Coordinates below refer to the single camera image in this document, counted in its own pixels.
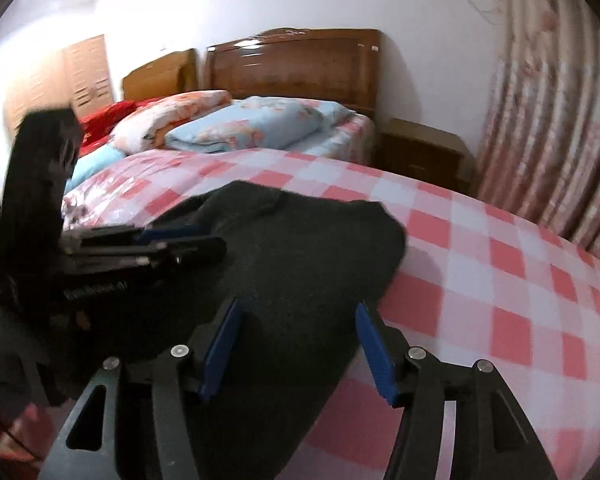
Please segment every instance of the wooden bed frame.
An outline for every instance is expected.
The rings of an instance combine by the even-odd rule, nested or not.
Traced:
[[[144,101],[198,90],[196,51],[191,48],[136,68],[122,79],[123,99]]]
[[[204,88],[337,101],[373,119],[379,45],[372,28],[274,28],[208,47]]]

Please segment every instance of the bedspread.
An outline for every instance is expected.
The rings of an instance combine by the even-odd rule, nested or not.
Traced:
[[[373,148],[374,124],[367,116],[360,114],[284,147],[288,152],[337,158],[357,164],[369,164]]]
[[[409,247],[379,307],[411,345],[440,360],[493,361],[558,478],[581,478],[600,452],[600,261],[549,231],[429,184],[301,153],[153,150],[121,160],[65,197],[77,224],[147,224],[187,196],[247,180],[338,200],[375,200]],[[439,478],[448,478],[447,403]],[[381,479],[400,420],[359,352],[280,474]]]

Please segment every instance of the screw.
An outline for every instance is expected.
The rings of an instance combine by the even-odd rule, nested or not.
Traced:
[[[118,359],[117,357],[107,357],[102,362],[102,367],[105,370],[115,370],[119,366],[120,366],[120,359]]]
[[[487,361],[487,359],[480,359],[478,361],[478,370],[489,374],[493,372],[493,363],[491,361]]]
[[[424,359],[427,356],[427,351],[419,346],[409,348],[408,355],[411,359]]]
[[[174,357],[184,357],[189,353],[187,345],[176,345],[171,349],[171,355]]]

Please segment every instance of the wooden wardrobe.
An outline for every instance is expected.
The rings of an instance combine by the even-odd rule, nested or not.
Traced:
[[[113,97],[104,36],[49,52],[8,83],[4,119],[11,138],[30,110],[70,104],[78,118],[89,115]]]

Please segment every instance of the curtain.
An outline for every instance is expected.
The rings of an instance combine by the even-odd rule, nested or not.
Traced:
[[[584,0],[498,0],[477,197],[600,258],[600,22]]]

